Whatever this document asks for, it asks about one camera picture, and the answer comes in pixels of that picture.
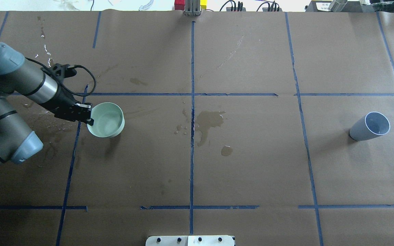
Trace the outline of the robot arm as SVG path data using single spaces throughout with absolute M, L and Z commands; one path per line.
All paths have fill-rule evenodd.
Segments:
M 84 66 L 56 63 L 49 68 L 0 42 L 0 165 L 8 161 L 21 164 L 43 148 L 35 131 L 7 100 L 14 92 L 56 118 L 94 125 L 92 104 L 75 99 L 91 92 L 75 93 L 64 85 L 64 79 L 75 76 L 77 68 Z

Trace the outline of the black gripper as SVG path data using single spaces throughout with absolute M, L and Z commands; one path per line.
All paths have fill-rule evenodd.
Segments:
M 59 119 L 94 125 L 94 119 L 91 117 L 92 104 L 77 101 L 72 95 L 64 92 L 59 92 L 53 97 L 53 113 Z

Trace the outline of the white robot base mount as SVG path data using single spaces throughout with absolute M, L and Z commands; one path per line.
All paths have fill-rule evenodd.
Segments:
M 146 246 L 235 246 L 231 235 L 163 235 L 149 236 Z

